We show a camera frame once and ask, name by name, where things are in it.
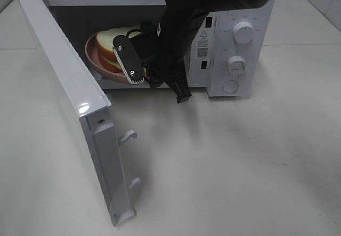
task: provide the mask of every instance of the bread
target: bread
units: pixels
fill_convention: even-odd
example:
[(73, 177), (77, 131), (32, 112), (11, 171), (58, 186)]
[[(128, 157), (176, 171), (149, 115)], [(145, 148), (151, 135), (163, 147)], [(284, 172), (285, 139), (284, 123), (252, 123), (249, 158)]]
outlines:
[[(126, 35), (127, 32), (132, 29), (139, 29), (139, 26), (111, 28), (109, 30), (97, 33), (96, 46), (98, 53), (107, 60), (116, 61), (116, 56), (112, 50), (112, 40), (118, 35)], [(140, 33), (134, 32), (129, 37), (134, 37), (138, 34)]]
[(102, 66), (109, 72), (122, 72), (121, 66), (117, 61), (112, 61), (105, 58), (102, 54), (98, 54), (98, 60)]

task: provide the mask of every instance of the white microwave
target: white microwave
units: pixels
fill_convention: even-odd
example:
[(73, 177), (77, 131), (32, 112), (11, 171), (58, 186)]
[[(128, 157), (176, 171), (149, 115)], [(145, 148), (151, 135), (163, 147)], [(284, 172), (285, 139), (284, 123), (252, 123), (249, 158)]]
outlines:
[[(84, 45), (90, 35), (112, 27), (158, 22), (164, 0), (19, 0), (35, 45), (74, 137), (86, 141), (114, 226), (134, 216), (119, 146), (136, 137), (117, 137), (103, 89), (148, 88), (106, 79), (88, 64)], [(212, 12), (185, 56), (189, 87), (208, 96), (249, 94), (274, 0), (260, 9)]]

